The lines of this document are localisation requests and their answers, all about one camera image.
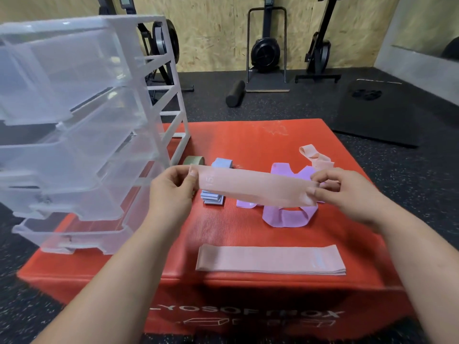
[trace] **clear plastic bin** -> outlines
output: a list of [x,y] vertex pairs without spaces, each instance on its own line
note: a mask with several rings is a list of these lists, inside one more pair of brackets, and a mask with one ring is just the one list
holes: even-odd
[[54,213],[46,220],[27,219],[13,233],[37,244],[44,252],[72,254],[77,248],[98,248],[114,254],[143,222],[149,205],[150,181],[164,170],[154,162],[141,187],[133,187],[121,207],[124,215],[111,221],[80,221],[75,215]]
[[36,188],[6,188],[0,202],[18,217],[46,219],[54,212],[75,213],[80,220],[116,220],[120,205],[147,162],[154,157],[146,131],[133,134],[97,173],[100,185],[67,193],[46,193]]
[[131,78],[117,34],[103,18],[0,26],[0,105],[5,124],[52,123]]
[[96,173],[143,121],[136,92],[113,88],[62,123],[5,126],[0,122],[0,187],[52,192],[100,184]]

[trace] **hand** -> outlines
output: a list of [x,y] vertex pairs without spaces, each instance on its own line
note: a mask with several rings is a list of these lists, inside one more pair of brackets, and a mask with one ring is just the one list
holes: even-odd
[[358,172],[326,169],[313,174],[311,180],[319,182],[320,188],[308,188],[308,195],[337,206],[352,220],[374,230],[384,213],[397,207]]
[[191,170],[188,165],[167,168],[152,181],[150,208],[145,221],[175,240],[190,214],[197,178],[196,170]]

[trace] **purple resistance band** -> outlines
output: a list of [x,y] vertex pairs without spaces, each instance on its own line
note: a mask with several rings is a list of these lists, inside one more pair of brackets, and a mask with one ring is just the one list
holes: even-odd
[[[311,175],[317,170],[313,167],[304,167],[299,173],[294,174],[288,163],[273,163],[271,174],[284,175],[289,177],[300,178],[303,180],[311,180]],[[238,200],[236,206],[238,208],[251,209],[256,207],[256,203],[248,203]],[[316,206],[302,206],[301,210],[291,211],[280,209],[275,206],[265,206],[263,209],[263,220],[273,227],[302,227],[307,225],[309,220],[317,211]]]

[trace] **black foam roller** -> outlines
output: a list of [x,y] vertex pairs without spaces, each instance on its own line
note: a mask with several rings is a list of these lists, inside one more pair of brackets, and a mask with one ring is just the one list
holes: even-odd
[[226,96],[226,104],[228,107],[236,107],[240,103],[245,88],[246,83],[244,81],[238,81],[234,84]]

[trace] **rolled green band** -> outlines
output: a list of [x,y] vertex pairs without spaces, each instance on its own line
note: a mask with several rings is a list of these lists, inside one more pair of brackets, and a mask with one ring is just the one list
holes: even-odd
[[183,161],[183,165],[204,165],[204,157],[201,156],[187,156]]

